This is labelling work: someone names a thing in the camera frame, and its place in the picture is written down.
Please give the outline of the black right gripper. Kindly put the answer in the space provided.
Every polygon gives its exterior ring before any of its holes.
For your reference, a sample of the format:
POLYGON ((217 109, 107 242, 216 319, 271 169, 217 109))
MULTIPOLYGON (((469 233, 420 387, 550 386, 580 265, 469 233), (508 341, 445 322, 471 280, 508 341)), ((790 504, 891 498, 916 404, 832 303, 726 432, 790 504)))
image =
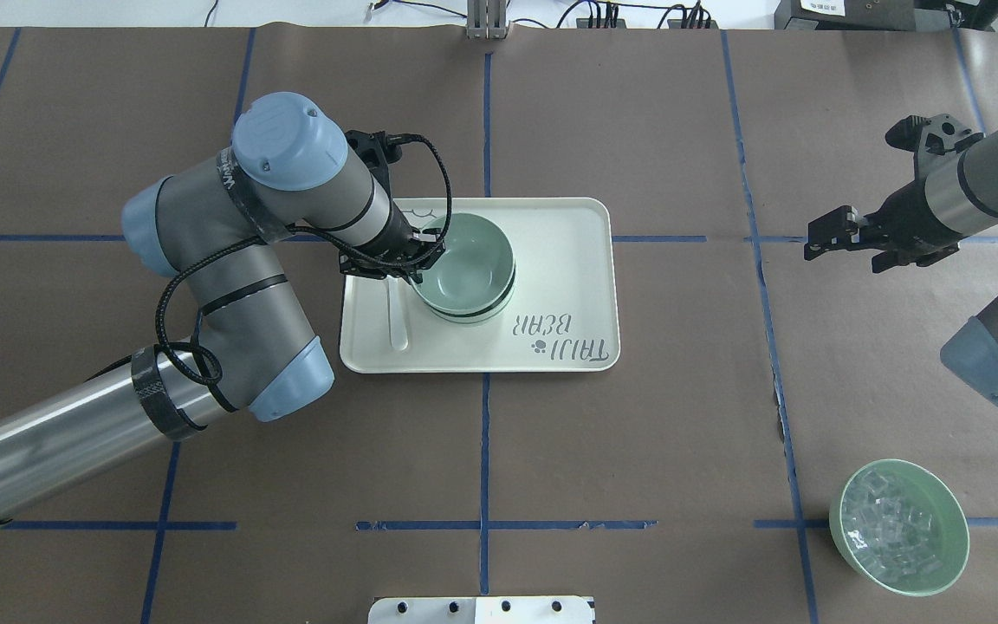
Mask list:
POLYGON ((882 273, 896 266, 930 266, 959 251, 960 234, 947 228, 932 214, 925 185, 905 185, 892 193, 882 208, 868 214, 859 225, 852 206, 839 206, 807 225, 804 260, 813 261, 832 251, 879 250, 872 257, 872 272, 882 273))

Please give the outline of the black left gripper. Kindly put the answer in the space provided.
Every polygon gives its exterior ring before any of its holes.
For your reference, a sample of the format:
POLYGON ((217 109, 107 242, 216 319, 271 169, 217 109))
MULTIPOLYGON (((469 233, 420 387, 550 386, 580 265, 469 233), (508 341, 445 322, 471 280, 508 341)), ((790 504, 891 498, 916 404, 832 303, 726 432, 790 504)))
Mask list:
POLYGON ((404 279, 423 283, 421 273, 433 268, 446 252, 447 228, 408 228, 407 237, 391 240, 383 251, 364 251, 358 246, 338 242, 338 269, 345 276, 360 279, 404 279))

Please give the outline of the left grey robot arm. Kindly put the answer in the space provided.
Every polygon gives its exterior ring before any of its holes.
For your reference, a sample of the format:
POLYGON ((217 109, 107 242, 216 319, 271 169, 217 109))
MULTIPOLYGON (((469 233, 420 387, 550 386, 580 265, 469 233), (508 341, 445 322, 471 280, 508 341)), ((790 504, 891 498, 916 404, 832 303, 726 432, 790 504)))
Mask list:
POLYGON ((415 133, 345 132, 307 96, 266 94, 230 144, 124 205, 124 240, 167 285, 151 345, 0 421, 0 529, 16 513, 223 415, 258 421, 318 400, 335 375, 274 244, 328 241, 361 279, 419 282, 447 226, 409 224, 388 167, 415 133))

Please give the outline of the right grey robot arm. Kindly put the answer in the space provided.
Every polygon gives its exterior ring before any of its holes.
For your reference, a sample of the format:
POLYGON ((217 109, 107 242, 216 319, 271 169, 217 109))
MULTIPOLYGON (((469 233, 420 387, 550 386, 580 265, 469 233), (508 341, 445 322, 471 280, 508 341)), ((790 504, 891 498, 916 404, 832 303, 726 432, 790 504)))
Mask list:
MULTIPOLYGON (((983 250, 998 226, 998 129, 975 130, 950 114, 913 114, 888 129, 887 145, 911 155, 911 181, 875 211, 840 205, 807 225, 804 260, 871 251, 871 270, 942 263, 983 250)), ((943 367, 998 408, 998 293, 940 347, 943 367)))

